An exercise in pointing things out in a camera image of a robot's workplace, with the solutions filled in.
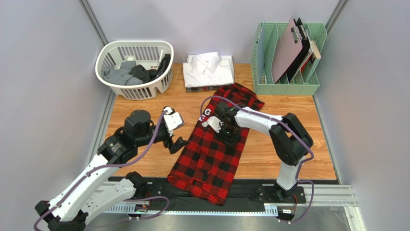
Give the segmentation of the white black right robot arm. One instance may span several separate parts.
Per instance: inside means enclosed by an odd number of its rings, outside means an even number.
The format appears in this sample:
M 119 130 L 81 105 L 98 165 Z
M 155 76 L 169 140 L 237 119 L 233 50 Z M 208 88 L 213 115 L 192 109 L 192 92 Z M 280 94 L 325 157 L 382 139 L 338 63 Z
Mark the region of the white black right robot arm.
M 270 136 L 282 162 L 274 192 L 281 200 L 294 192 L 299 166 L 313 145 L 311 136 L 296 115 L 269 115 L 250 107 L 228 106 L 221 102 L 203 126 L 210 126 L 215 131 L 216 138 L 228 147 L 239 144 L 240 133 L 246 128 Z

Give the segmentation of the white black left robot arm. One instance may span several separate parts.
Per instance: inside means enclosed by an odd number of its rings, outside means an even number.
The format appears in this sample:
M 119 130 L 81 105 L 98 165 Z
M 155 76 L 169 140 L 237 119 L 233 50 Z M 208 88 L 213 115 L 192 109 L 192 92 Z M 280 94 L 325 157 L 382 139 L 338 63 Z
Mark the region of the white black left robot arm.
M 83 231 L 101 213 L 127 200 L 146 200 L 146 181 L 137 172 L 128 173 L 119 183 L 97 192 L 98 188 L 119 169 L 130 166 L 143 158 L 140 147 L 146 151 L 158 142 L 171 154 L 188 142 L 182 138 L 173 141 L 174 131 L 184 125 L 180 113 L 165 107 L 154 123 L 145 110 L 133 111 L 124 125 L 108 137 L 98 148 L 88 166 L 60 194 L 35 206 L 39 215 L 34 223 L 38 230 L 40 221 L 47 223 L 51 231 Z

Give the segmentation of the red black plaid shirt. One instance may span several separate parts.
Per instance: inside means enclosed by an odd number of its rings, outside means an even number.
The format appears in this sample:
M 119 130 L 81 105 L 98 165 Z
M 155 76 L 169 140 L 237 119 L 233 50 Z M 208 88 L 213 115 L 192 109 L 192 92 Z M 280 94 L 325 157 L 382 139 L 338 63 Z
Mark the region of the red black plaid shirt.
M 213 129 L 202 126 L 202 122 L 214 115 L 214 109 L 222 97 L 257 111 L 264 105 L 253 91 L 241 84 L 219 88 L 167 177 L 172 186 L 217 206 L 225 204 L 249 134 L 249 129 L 240 129 L 239 141 L 231 148 L 215 137 Z

